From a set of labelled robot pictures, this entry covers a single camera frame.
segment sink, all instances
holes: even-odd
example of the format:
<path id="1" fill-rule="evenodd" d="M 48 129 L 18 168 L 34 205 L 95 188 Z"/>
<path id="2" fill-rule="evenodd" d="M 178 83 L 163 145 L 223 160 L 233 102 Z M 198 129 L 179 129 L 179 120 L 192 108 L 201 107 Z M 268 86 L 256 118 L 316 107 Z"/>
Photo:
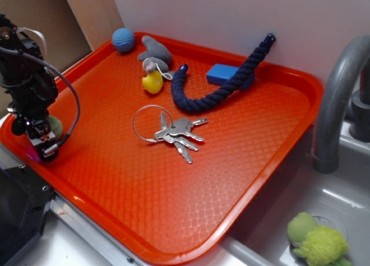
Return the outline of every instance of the sink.
<path id="1" fill-rule="evenodd" d="M 310 128 L 228 234 L 269 261 L 253 265 L 307 265 L 293 255 L 286 236 L 288 222 L 302 211 L 341 231 L 353 265 L 368 265 L 370 145 L 341 136 L 339 168 L 322 174 L 312 168 L 312 138 Z"/>

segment navy rope toy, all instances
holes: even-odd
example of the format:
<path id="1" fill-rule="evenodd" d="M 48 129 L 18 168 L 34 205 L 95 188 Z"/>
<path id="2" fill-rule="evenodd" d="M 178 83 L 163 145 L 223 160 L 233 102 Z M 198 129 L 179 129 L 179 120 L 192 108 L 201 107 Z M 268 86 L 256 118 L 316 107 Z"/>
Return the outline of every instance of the navy rope toy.
<path id="1" fill-rule="evenodd" d="M 269 34 L 265 40 L 260 43 L 260 46 L 254 49 L 253 53 L 240 66 L 230 80 L 213 93 L 200 99 L 189 99 L 186 97 L 184 93 L 184 83 L 189 66 L 186 64 L 182 65 L 179 70 L 175 72 L 172 79 L 171 92 L 173 101 L 179 108 L 189 113 L 199 113 L 211 110 L 243 85 L 243 83 L 258 67 L 260 62 L 263 61 L 269 53 L 275 40 L 275 37 L 272 34 Z"/>

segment blue ball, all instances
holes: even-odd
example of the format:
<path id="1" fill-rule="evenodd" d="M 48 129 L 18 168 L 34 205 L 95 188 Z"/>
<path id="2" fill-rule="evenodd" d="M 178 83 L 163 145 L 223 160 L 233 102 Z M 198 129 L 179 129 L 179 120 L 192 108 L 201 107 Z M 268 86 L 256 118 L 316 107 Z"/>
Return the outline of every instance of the blue ball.
<path id="1" fill-rule="evenodd" d="M 135 35 L 127 28 L 117 29 L 113 33 L 112 44 L 119 52 L 129 52 L 135 46 Z"/>

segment white wall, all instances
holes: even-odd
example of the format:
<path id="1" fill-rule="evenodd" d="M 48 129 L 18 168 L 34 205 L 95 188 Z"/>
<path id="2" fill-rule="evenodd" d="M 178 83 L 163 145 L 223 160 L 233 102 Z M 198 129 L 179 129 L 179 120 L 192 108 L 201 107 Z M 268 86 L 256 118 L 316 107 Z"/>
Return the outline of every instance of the white wall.
<path id="1" fill-rule="evenodd" d="M 266 61 L 325 84 L 345 46 L 370 34 L 370 0 L 114 0 L 126 28 L 248 56 L 269 32 Z"/>

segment key ring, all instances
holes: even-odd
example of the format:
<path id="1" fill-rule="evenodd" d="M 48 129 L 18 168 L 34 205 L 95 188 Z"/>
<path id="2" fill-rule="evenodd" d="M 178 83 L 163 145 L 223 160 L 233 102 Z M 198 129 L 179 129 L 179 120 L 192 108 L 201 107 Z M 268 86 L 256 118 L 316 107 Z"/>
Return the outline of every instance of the key ring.
<path id="1" fill-rule="evenodd" d="M 148 143 L 158 143 L 158 141 L 157 141 L 157 140 L 155 140 L 155 139 L 146 139 L 146 138 L 144 138 L 143 136 L 141 136 L 141 135 L 137 132 L 137 130 L 136 130 L 136 128 L 135 128 L 135 119 L 136 119 L 136 117 L 138 116 L 138 114 L 139 114 L 142 110 L 147 109 L 147 108 L 159 108 L 159 109 L 163 110 L 163 111 L 164 111 L 164 112 L 169 116 L 169 118 L 171 119 L 171 125 L 169 125 L 169 126 L 172 126 L 172 125 L 173 125 L 173 118 L 172 118 L 171 114 L 170 114 L 170 113 L 169 113 L 165 108 L 163 108 L 162 106 L 159 106 L 159 105 L 155 105 L 155 104 L 146 105 L 146 106 L 144 106 L 144 107 L 141 107 L 141 108 L 140 108 L 139 110 L 137 110 L 137 111 L 136 111 L 136 113 L 134 114 L 134 117 L 132 118 L 132 129 L 134 130 L 135 135 L 136 135 L 137 137 L 139 137 L 141 140 L 145 141 L 145 142 L 148 142 Z"/>

